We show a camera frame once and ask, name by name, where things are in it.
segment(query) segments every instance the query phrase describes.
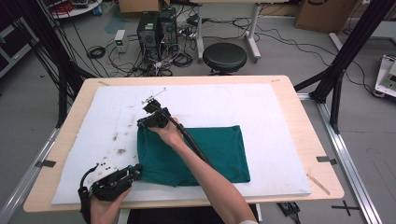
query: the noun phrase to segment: hand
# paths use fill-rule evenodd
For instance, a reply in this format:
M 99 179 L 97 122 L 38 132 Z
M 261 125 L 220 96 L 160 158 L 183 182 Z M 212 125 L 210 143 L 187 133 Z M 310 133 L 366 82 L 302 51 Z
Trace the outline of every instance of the hand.
M 148 128 L 149 130 L 157 133 L 161 139 L 173 149 L 185 144 L 183 135 L 177 129 L 176 125 L 172 121 L 168 121 L 168 124 L 164 128 Z
M 125 190 L 114 202 L 99 201 L 91 197 L 91 224 L 113 224 L 119 213 L 122 200 L 128 195 L 131 188 Z

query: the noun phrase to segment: white shelf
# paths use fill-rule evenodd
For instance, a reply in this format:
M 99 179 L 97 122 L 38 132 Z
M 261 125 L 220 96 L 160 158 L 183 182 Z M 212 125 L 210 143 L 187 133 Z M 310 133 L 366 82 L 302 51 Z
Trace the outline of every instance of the white shelf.
M 89 3 L 88 7 L 84 8 L 73 8 L 72 11 L 66 14 L 59 14 L 57 15 L 56 13 L 52 13 L 52 16 L 54 19 L 63 19 L 63 18 L 68 18 L 68 17 L 74 17 L 83 13 L 86 13 L 88 11 L 93 10 L 94 8 L 98 7 L 102 3 L 102 0 L 96 0 L 94 3 Z

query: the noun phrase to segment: white paper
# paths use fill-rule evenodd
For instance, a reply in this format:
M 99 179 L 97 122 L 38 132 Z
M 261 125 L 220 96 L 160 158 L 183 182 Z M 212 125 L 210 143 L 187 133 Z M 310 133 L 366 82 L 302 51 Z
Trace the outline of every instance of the white paper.
M 80 179 L 103 157 L 120 169 L 138 163 L 136 121 L 148 115 L 142 101 L 164 88 L 166 91 L 155 98 L 185 127 L 240 125 L 251 178 L 249 183 L 234 184 L 243 196 L 311 193 L 271 85 L 106 86 L 94 96 L 52 203 L 79 203 Z M 204 198 L 200 187 L 174 188 L 136 181 L 124 201 Z

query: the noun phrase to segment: person's arm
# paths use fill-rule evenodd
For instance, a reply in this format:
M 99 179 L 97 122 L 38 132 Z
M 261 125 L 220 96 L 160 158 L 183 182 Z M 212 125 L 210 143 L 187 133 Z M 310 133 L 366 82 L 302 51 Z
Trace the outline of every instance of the person's arm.
M 225 223 L 257 221 L 241 193 L 224 176 L 202 161 L 184 142 L 177 127 L 168 122 L 163 128 L 150 128 L 187 164 L 207 199 Z
M 128 195 L 131 188 L 125 190 L 114 202 L 99 201 L 91 197 L 91 224 L 113 224 L 120 211 L 122 200 Z

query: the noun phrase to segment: computer tower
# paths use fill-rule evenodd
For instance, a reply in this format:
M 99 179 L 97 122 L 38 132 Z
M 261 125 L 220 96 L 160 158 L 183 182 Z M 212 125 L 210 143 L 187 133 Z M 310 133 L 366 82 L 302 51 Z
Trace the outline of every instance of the computer tower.
M 163 8 L 160 12 L 160 39 L 163 42 L 162 50 L 178 51 L 177 45 L 177 14 L 174 7 Z
M 159 12 L 157 11 L 143 12 L 137 26 L 137 37 L 144 63 L 156 63 L 161 60 L 159 52 L 161 40 L 158 30 L 158 16 Z

